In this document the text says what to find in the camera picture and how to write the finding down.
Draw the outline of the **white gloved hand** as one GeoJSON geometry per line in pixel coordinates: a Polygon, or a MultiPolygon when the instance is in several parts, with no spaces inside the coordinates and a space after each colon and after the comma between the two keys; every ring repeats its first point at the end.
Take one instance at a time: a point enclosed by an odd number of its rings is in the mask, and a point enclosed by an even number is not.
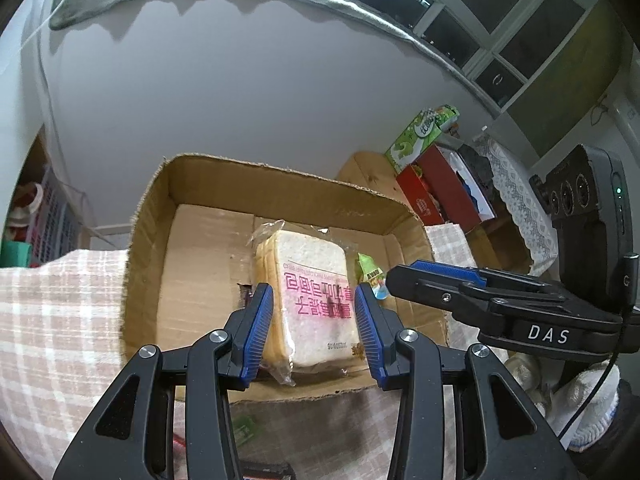
{"type": "Polygon", "coordinates": [[[514,353],[504,365],[557,436],[579,408],[585,407],[564,436],[559,437],[567,450],[581,453],[592,448],[612,427],[620,406],[620,395],[617,392],[620,369],[617,365],[610,370],[588,404],[585,404],[585,400],[605,372],[608,360],[590,365],[564,386],[560,386],[561,362],[514,353]]]}

